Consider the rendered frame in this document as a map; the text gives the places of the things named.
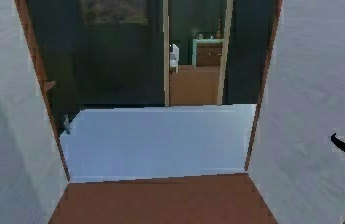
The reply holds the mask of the dark framed wall picture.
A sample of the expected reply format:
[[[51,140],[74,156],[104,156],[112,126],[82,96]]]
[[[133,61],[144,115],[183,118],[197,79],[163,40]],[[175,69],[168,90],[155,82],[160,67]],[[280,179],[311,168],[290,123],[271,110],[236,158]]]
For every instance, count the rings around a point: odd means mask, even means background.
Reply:
[[[97,24],[147,24],[147,0],[80,0],[83,20]]]

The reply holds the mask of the brown cabinet with teal top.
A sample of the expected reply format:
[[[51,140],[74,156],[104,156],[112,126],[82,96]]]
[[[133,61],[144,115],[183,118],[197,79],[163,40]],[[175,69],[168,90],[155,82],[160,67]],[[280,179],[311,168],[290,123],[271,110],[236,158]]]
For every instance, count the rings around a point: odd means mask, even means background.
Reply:
[[[194,67],[217,67],[222,56],[222,39],[193,39],[192,65]]]

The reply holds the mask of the white chair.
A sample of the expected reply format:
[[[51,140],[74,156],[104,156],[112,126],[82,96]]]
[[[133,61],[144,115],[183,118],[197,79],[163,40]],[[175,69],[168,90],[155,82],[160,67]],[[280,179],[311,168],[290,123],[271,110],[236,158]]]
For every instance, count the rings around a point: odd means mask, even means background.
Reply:
[[[170,69],[172,72],[179,70],[179,47],[176,44],[170,45]]]

